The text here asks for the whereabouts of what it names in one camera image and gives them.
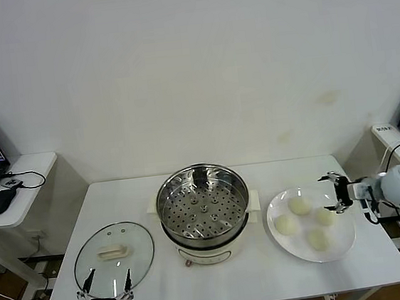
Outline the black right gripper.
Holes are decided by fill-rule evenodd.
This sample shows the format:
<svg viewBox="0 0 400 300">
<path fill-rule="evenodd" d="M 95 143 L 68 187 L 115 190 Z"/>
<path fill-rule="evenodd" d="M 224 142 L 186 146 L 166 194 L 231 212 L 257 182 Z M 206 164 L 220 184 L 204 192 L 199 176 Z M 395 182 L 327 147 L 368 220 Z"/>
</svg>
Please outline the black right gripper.
<svg viewBox="0 0 400 300">
<path fill-rule="evenodd" d="M 337 198 L 337 203 L 332 206 L 325 206 L 324 208 L 330 212 L 335 212 L 336 214 L 343 213 L 347 208 L 353 205 L 353 200 L 349 196 L 349 186 L 351 183 L 344 176 L 338 172 L 326 172 L 325 175 L 318 179 L 318 182 L 330 181 L 334 185 L 335 194 Z"/>
</svg>

